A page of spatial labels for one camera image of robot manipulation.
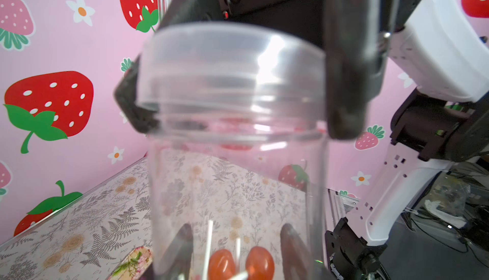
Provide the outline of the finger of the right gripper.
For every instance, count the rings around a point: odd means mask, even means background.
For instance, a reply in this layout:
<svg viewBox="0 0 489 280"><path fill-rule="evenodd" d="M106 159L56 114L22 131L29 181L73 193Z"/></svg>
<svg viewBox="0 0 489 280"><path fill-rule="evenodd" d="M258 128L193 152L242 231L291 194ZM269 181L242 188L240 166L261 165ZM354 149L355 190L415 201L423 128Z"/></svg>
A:
<svg viewBox="0 0 489 280"><path fill-rule="evenodd" d="M223 111L223 27L219 0L171 2L114 92L137 132L157 130L162 116Z"/></svg>

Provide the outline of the clear jar orange candies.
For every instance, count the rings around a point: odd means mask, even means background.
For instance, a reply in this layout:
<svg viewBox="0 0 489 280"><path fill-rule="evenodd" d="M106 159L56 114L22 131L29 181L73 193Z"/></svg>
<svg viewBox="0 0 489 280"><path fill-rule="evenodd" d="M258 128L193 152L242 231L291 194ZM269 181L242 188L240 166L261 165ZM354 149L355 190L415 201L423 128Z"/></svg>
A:
<svg viewBox="0 0 489 280"><path fill-rule="evenodd" d="M317 275L323 265L323 157L326 140L314 121L244 113L162 116L149 135L152 242L169 246L189 223L194 235L190 279L202 279L206 231L211 251L231 252L245 270L254 246L284 279L280 231L290 223L308 247Z"/></svg>

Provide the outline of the floral rectangular tray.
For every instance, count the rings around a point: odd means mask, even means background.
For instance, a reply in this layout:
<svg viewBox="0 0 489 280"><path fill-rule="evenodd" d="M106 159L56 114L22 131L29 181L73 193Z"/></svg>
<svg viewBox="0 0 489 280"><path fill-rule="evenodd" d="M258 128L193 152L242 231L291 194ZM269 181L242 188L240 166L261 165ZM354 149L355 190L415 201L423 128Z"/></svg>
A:
<svg viewBox="0 0 489 280"><path fill-rule="evenodd" d="M140 246L133 249L108 277L113 279L145 279L144 273L149 271L153 262L153 254L150 248Z"/></svg>

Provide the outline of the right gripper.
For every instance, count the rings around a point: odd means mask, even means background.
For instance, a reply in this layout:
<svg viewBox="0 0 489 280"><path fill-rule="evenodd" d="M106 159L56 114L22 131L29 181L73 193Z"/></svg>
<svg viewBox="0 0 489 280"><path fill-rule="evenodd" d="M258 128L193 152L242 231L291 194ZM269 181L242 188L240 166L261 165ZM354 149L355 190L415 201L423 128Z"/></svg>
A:
<svg viewBox="0 0 489 280"><path fill-rule="evenodd" d="M332 139L355 139L379 94L392 33L421 0L219 0L225 19L285 32L324 48Z"/></svg>

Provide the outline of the orange lollipop right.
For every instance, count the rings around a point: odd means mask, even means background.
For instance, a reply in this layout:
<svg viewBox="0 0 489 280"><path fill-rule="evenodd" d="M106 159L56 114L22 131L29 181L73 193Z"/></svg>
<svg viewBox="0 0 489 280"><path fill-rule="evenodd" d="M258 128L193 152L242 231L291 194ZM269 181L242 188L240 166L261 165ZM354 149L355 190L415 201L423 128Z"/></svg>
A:
<svg viewBox="0 0 489 280"><path fill-rule="evenodd" d="M275 275L275 262L271 253L264 247L254 246L248 253L245 269L231 279L272 280Z"/></svg>

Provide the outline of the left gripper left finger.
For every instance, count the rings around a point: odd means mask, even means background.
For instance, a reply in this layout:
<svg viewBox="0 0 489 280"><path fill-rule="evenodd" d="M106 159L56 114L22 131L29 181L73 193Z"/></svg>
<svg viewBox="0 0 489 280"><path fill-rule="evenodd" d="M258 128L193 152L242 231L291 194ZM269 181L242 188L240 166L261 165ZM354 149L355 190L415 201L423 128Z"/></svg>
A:
<svg viewBox="0 0 489 280"><path fill-rule="evenodd" d="M169 246L154 246L154 279L190 279L193 252L192 226L185 223Z"/></svg>

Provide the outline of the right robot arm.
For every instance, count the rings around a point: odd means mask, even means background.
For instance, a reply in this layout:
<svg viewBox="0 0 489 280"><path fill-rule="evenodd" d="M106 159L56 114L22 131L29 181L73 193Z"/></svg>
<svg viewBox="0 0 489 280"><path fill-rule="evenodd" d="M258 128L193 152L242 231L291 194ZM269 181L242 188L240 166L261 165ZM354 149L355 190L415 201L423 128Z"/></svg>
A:
<svg viewBox="0 0 489 280"><path fill-rule="evenodd" d="M416 89L345 211L329 140L360 138L389 59ZM156 279L387 279L407 205L488 145L488 48L456 0L171 0L114 97L150 141Z"/></svg>

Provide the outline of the orange lollipop left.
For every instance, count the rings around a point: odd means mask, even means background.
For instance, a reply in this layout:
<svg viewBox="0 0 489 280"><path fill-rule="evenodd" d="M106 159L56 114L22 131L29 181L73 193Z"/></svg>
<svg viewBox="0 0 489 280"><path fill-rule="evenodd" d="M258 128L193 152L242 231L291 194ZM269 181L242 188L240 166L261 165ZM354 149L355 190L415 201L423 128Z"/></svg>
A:
<svg viewBox="0 0 489 280"><path fill-rule="evenodd" d="M231 279L237 273L233 255L227 249L212 252L212 237L213 220L209 220L206 231L202 279Z"/></svg>

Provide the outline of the orange lollipop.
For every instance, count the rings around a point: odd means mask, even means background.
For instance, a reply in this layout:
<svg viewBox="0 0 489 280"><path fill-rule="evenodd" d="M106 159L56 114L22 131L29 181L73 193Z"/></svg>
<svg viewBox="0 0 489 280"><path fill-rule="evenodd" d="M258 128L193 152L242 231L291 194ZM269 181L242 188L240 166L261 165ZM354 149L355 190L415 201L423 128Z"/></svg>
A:
<svg viewBox="0 0 489 280"><path fill-rule="evenodd" d="M227 249L212 252L212 237L213 220L209 220L206 231L202 279L231 279L237 273L233 255Z"/></svg>
<svg viewBox="0 0 489 280"><path fill-rule="evenodd" d="M231 279L272 280L275 275L275 262L271 253L264 247L254 246L248 253L245 269Z"/></svg>

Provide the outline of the clear jar lid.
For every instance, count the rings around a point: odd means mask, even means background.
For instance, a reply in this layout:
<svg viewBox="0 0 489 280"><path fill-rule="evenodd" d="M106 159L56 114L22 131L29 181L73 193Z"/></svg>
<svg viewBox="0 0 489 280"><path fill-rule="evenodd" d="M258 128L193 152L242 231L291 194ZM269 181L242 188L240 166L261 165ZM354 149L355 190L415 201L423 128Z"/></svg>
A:
<svg viewBox="0 0 489 280"><path fill-rule="evenodd" d="M317 121L325 111L325 54L289 34L223 22L223 111Z"/></svg>

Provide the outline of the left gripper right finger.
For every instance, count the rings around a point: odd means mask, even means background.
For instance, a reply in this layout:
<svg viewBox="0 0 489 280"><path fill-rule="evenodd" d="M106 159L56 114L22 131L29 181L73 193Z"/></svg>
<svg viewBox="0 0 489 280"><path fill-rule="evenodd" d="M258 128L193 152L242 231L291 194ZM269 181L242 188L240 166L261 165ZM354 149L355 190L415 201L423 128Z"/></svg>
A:
<svg viewBox="0 0 489 280"><path fill-rule="evenodd" d="M285 280L315 279L315 261L290 223L284 224L281 228L280 246Z"/></svg>

